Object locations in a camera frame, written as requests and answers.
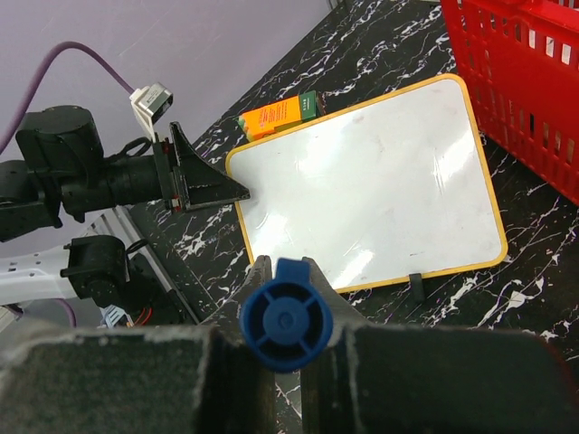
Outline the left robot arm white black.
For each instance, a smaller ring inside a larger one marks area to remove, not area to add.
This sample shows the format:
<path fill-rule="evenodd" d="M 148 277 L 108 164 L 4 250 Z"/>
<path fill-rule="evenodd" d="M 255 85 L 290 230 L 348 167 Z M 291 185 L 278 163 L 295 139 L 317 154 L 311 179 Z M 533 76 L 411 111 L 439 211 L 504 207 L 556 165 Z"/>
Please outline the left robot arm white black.
<path fill-rule="evenodd" d="M 195 212 L 249 198 L 249 190 L 203 160 L 178 123 L 106 156 L 91 113 L 58 106 L 24 116 L 16 132 L 19 160 L 1 165 L 1 239 L 59 229 L 61 214 L 84 222 L 90 212 L 160 201 L 170 212 Z M 120 307 L 137 326 L 157 312 L 162 288 L 129 261 L 141 241 L 112 235 L 74 238 L 61 246 L 1 261 L 1 305 L 69 298 Z"/>

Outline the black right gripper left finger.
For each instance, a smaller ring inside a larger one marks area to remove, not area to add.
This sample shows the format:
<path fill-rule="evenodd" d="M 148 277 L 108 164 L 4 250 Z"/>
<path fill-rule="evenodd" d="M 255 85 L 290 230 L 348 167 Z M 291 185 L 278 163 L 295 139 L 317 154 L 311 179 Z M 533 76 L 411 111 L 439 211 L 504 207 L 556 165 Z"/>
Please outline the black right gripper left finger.
<path fill-rule="evenodd" d="M 199 325 L 38 330 L 1 354 L 4 433 L 271 433 L 275 381 L 244 342 L 260 256 Z"/>

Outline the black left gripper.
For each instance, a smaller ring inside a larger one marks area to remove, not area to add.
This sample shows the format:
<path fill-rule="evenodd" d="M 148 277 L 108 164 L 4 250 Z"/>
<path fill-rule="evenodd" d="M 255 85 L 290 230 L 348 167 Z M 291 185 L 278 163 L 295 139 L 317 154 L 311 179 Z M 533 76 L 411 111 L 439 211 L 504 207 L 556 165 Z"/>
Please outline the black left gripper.
<path fill-rule="evenodd" d="M 161 197 L 170 212 L 195 212 L 243 201 L 247 187 L 197 154 L 178 122 L 169 124 L 171 142 L 157 139 L 153 157 Z"/>

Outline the white marker blue cap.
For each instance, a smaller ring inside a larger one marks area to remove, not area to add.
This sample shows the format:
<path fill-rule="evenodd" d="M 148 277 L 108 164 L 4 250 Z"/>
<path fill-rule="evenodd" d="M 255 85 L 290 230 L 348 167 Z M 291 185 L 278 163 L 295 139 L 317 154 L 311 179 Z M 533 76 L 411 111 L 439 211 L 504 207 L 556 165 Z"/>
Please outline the white marker blue cap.
<path fill-rule="evenodd" d="M 275 373 L 290 373 L 311 363 L 333 333 L 333 315 L 310 282 L 303 259 L 279 259 L 275 276 L 243 303 L 240 328 L 257 359 Z"/>

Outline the white board yellow frame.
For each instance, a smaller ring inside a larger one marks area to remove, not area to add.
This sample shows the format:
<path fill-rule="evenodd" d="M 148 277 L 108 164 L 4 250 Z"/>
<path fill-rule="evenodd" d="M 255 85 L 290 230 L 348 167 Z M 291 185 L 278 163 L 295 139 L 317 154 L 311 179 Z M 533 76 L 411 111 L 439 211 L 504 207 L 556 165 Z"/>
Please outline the white board yellow frame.
<path fill-rule="evenodd" d="M 312 258 L 339 293 L 508 253 L 463 79 L 445 73 L 236 147 L 228 175 L 250 260 Z"/>

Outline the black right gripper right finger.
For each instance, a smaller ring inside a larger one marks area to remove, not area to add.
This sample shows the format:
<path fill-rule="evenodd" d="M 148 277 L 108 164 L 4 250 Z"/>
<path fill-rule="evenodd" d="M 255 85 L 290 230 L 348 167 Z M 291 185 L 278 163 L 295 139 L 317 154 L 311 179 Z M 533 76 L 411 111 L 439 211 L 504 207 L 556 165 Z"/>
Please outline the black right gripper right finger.
<path fill-rule="evenodd" d="M 578 397 L 556 349 L 524 332 L 378 325 L 317 264 L 334 331 L 300 372 L 307 433 L 575 433 Z"/>

